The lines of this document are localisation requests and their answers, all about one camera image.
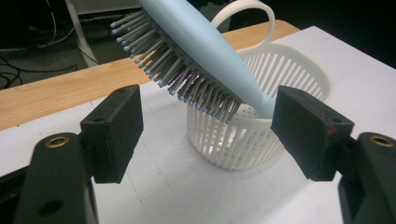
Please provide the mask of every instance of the white tabletop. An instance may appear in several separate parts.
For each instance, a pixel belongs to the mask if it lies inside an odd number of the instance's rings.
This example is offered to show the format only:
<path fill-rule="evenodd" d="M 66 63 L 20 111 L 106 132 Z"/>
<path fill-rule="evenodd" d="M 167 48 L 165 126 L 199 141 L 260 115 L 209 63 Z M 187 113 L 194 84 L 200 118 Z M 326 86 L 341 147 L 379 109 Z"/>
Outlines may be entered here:
<path fill-rule="evenodd" d="M 396 138 L 396 70 L 310 27 L 276 41 L 299 49 L 332 80 L 328 105 L 356 123 L 353 137 Z M 272 166 L 234 172 L 199 154 L 187 137 L 186 105 L 150 82 L 141 85 L 145 130 L 119 185 L 94 185 L 106 223 L 342 223 L 337 184 L 306 180 L 285 151 Z M 0 132 L 0 175 L 27 165 L 34 145 L 79 133 L 103 99 Z"/>

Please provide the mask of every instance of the perforated basket wall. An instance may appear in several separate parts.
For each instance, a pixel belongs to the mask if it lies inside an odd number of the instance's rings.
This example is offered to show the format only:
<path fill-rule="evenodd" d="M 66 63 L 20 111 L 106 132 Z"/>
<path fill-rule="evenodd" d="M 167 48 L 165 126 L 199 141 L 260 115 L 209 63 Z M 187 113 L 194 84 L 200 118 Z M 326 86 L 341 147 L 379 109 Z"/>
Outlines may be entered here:
<path fill-rule="evenodd" d="M 238 7 L 232 13 L 244 8 Z M 262 9 L 267 14 L 272 13 L 268 7 Z M 275 99 L 277 87 L 286 85 L 307 91 L 325 101 L 331 94 L 331 85 L 323 70 L 300 51 L 269 41 L 271 35 L 270 30 L 269 37 L 259 45 L 237 51 L 262 90 Z M 187 122 L 188 137 L 195 148 L 222 168 L 246 170 L 259 165 L 270 166 L 284 151 L 270 129 L 272 120 L 259 119 L 248 105 L 240 106 L 230 124 L 188 106 Z"/>

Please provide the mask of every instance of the hairbrush bristle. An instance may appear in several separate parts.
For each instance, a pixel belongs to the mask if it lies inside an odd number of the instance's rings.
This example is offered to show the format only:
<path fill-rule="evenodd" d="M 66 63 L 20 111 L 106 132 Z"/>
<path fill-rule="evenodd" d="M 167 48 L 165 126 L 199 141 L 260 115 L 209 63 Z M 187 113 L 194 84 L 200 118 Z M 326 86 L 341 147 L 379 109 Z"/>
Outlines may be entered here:
<path fill-rule="evenodd" d="M 169 86 L 180 101 L 195 106 L 222 122 L 229 122 L 241 101 L 209 76 L 175 41 L 142 9 L 111 24 L 113 34 L 123 33 L 117 41 L 131 52 L 131 58 L 160 87 Z"/>

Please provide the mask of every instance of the wooden plank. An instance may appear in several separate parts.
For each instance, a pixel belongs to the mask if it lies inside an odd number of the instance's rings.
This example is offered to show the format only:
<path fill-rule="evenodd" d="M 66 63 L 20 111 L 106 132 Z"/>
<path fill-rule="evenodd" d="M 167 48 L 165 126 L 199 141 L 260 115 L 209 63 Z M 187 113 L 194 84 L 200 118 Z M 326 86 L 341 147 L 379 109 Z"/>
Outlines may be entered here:
<path fill-rule="evenodd" d="M 224 36 L 235 49 L 244 49 L 263 40 L 268 29 L 269 23 L 265 22 Z M 273 39 L 297 31 L 287 22 L 276 21 Z M 148 81 L 127 58 L 0 91 L 0 130 L 104 97 L 123 86 Z"/>

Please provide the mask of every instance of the dark floor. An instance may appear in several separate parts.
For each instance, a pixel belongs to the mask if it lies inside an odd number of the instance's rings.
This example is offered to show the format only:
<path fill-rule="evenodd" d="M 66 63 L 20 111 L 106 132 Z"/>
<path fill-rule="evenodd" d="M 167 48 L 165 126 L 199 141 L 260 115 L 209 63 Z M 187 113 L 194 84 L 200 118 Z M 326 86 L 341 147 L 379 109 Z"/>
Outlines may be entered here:
<path fill-rule="evenodd" d="M 203 4 L 204 1 L 191 0 L 200 8 L 200 11 L 211 20 L 229 1 L 213 0 Z M 295 25 L 300 29 L 316 25 L 320 29 L 342 39 L 349 45 L 373 56 L 379 61 L 396 68 L 394 33 L 396 33 L 396 20 L 390 14 L 392 8 L 377 4 L 355 6 L 351 3 L 319 2 L 306 0 L 306 5 L 295 1 L 285 0 L 282 4 L 276 0 L 264 1 L 271 7 L 277 19 Z M 104 15 L 88 15 L 80 17 L 83 22 L 85 36 L 99 63 L 108 63 L 128 57 L 128 54 L 116 43 L 116 37 L 109 33 L 109 24 L 125 11 L 106 14 L 109 19 L 92 18 Z M 222 32 L 248 26 L 260 21 L 265 21 L 266 16 L 262 11 L 249 10 L 238 13 L 230 21 L 219 28 Z M 58 29 L 56 39 L 63 38 L 72 29 L 64 25 Z M 33 31 L 33 36 L 39 45 L 46 45 L 53 36 L 53 31 Z M 19 47 L 0 45 L 0 87 L 14 87 L 22 83 L 34 82 L 48 77 L 55 77 L 78 69 L 86 68 L 81 51 L 76 44 L 76 35 L 71 33 L 65 41 L 41 49 L 6 50 Z M 20 78 L 10 83 L 20 73 Z"/>

